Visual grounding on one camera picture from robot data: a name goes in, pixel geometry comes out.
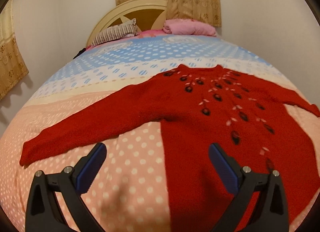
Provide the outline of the red knitted sweater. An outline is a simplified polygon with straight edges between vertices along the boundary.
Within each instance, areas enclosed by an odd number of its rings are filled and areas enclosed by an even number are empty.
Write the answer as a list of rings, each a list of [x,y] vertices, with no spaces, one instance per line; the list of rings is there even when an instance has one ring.
[[[20,165],[104,141],[158,121],[172,231],[209,231],[231,202],[209,161],[218,143],[239,164],[279,171],[289,220],[319,189],[313,142],[286,110],[319,109],[293,90],[221,66],[180,65],[108,95],[23,145]]]

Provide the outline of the pink blue dotted bedsheet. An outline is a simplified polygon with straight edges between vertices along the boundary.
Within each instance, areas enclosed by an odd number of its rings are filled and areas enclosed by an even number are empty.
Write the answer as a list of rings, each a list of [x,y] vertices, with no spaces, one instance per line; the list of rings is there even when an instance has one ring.
[[[290,229],[319,194],[319,109],[275,67],[205,36],[150,34],[88,49],[36,91],[1,138],[1,207],[18,231],[36,171],[107,157],[82,200],[106,231],[210,231],[232,201],[217,142],[283,181]]]

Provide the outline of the beige curtain at left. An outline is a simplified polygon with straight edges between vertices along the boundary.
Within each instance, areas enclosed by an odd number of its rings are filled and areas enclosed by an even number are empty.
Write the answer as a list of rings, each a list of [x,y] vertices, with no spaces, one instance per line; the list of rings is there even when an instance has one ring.
[[[18,49],[13,20],[13,0],[9,0],[1,11],[1,100],[20,82],[29,70]]]

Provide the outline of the black object beside bed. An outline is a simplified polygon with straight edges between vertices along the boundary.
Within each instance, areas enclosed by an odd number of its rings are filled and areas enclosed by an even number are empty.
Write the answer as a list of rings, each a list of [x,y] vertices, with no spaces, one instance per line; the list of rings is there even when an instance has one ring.
[[[81,54],[83,54],[86,51],[86,48],[84,47],[83,49],[81,49],[74,57],[73,59],[76,59],[78,56],[80,56]]]

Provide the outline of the striped pillow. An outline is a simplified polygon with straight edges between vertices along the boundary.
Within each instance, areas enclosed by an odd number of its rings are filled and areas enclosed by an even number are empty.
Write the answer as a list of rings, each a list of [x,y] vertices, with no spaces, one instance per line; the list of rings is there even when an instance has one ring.
[[[131,19],[125,23],[114,25],[99,32],[90,44],[90,47],[95,47],[109,41],[120,40],[127,35],[137,35],[137,20]]]

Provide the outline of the pink folded blanket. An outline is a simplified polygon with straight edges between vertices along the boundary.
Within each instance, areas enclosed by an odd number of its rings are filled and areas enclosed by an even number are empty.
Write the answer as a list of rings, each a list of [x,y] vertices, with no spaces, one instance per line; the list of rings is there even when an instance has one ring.
[[[193,19],[168,19],[163,31],[166,34],[217,37],[215,27]]]

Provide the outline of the cream wooden headboard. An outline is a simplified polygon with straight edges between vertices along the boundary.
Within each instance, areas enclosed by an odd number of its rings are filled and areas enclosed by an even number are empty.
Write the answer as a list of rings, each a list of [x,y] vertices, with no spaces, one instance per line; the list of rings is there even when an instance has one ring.
[[[167,0],[130,0],[110,10],[93,28],[87,45],[104,29],[136,19],[137,31],[161,30],[167,19]]]

